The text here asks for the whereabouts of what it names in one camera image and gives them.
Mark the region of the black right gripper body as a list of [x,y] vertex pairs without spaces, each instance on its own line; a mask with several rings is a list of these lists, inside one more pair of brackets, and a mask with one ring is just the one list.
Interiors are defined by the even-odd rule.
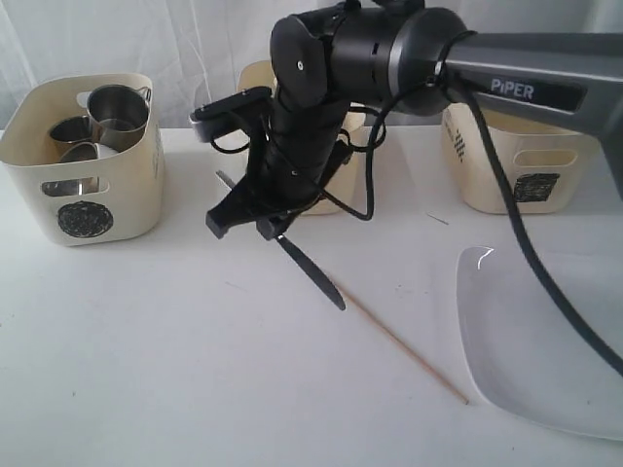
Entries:
[[329,99],[292,110],[284,99],[266,96],[245,106],[245,123],[265,141],[260,152],[249,154],[244,192],[247,218],[300,213],[315,204],[348,107],[345,100]]

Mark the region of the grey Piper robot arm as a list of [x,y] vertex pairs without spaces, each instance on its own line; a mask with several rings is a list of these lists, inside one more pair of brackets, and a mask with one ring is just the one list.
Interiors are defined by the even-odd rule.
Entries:
[[421,1],[346,1],[280,19],[270,38],[277,85],[204,108],[211,134],[251,140],[235,188],[205,216],[217,236],[253,223],[265,238],[312,207],[344,159],[352,103],[416,116],[474,98],[482,107],[597,139],[622,179],[622,37],[479,33]]

